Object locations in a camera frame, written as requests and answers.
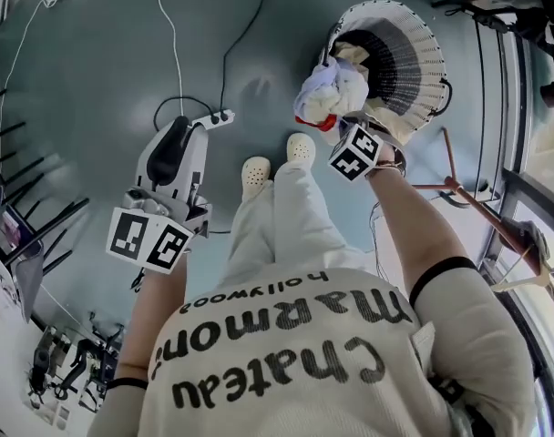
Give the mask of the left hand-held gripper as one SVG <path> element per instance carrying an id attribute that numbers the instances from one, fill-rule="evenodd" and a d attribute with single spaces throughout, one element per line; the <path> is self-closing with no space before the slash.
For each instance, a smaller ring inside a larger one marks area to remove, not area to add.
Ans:
<path id="1" fill-rule="evenodd" d="M 107 254 L 170 274 L 191 241 L 209 235 L 212 205 L 196 196 L 204 178 L 208 142 L 205 126 L 200 122 L 191 126 L 184 116 L 176 117 L 149 141 L 138 160 L 138 187 L 130 188 L 123 204 L 113 210 Z M 179 199 L 195 201 L 188 204 Z"/>

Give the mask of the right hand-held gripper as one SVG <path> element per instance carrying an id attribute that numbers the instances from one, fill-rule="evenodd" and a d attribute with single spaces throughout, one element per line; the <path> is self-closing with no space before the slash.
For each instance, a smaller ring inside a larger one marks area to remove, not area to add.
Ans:
<path id="1" fill-rule="evenodd" d="M 333 147 L 328 165 L 348 182 L 364 178 L 374 169 L 384 144 L 364 112 L 337 117 L 326 140 Z"/>

